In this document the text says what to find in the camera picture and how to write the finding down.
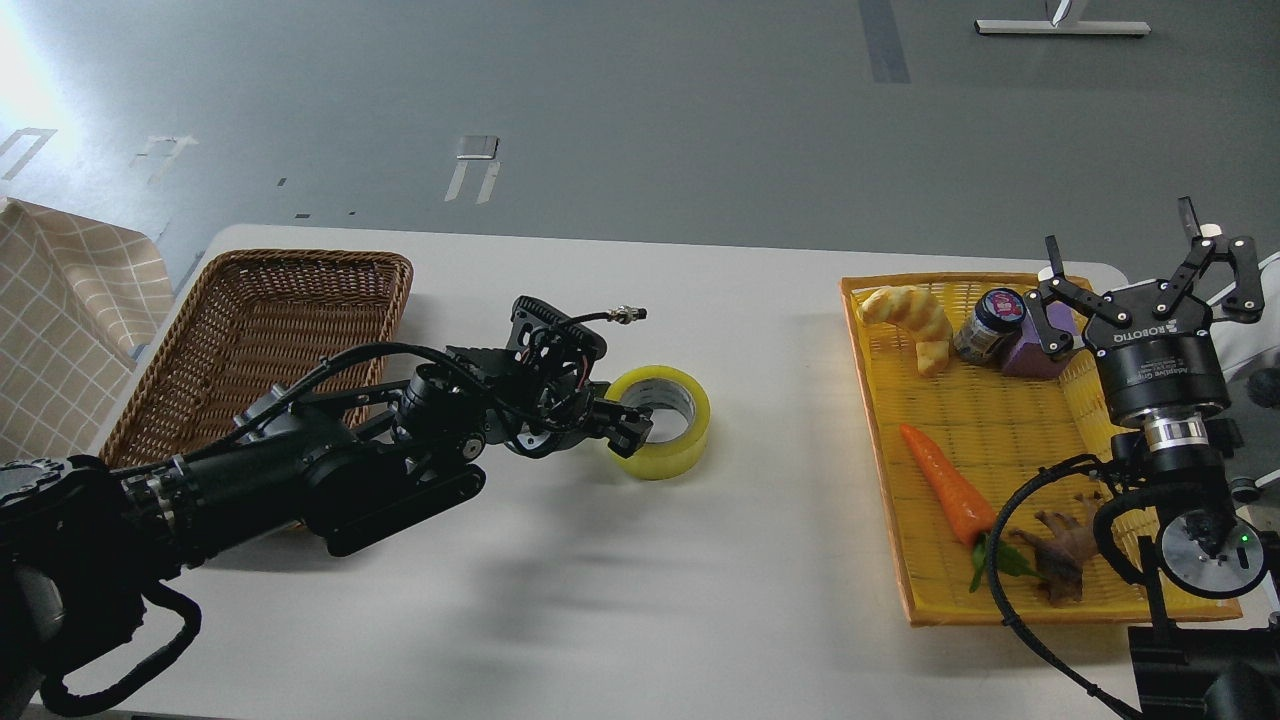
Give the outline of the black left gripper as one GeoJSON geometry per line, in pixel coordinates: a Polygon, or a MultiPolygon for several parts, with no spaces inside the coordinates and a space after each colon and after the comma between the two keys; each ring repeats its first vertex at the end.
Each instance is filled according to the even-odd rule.
{"type": "Polygon", "coordinates": [[[654,410],[604,398],[607,386],[543,389],[521,413],[490,410],[490,443],[521,457],[543,459],[588,439],[603,439],[614,456],[634,456],[654,427],[654,410]]]}

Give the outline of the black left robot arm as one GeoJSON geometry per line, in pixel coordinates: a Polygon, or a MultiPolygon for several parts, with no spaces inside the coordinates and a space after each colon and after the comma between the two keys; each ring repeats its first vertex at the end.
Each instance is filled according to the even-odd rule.
{"type": "Polygon", "coordinates": [[[114,708],[168,670],[202,624],[168,582],[298,523],[344,557],[475,498],[490,446],[541,459],[585,439],[617,457],[652,410],[608,397],[595,322],[515,300],[502,348],[360,345],[274,386],[225,436],[133,468],[100,457],[3,465],[3,716],[33,697],[63,717],[114,708]]]}

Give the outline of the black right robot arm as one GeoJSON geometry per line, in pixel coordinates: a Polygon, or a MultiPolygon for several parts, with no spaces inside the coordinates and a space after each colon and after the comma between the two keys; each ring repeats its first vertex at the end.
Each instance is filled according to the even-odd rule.
{"type": "Polygon", "coordinates": [[[1203,227],[1178,201],[1189,251],[1167,279],[1097,295],[1070,281],[1055,237],[1051,273],[1025,296],[1039,346],[1051,357],[1094,356],[1112,457],[1078,455],[1043,468],[1002,506],[986,542],[983,571],[1004,625],[1036,655],[1123,719],[1275,719],[1277,619],[1265,628],[1180,628],[1164,585],[1233,600],[1277,578],[1277,534],[1242,520],[1224,459],[1240,446],[1211,338],[1216,322],[1257,323],[1265,310],[1254,241],[1203,227]],[[1101,556],[1146,592],[1149,624],[1128,644],[1139,706],[1102,691],[1042,643],[1014,610],[996,568],[997,544],[1019,505],[1065,477],[1094,475],[1114,493],[1094,515],[1101,556]]]}

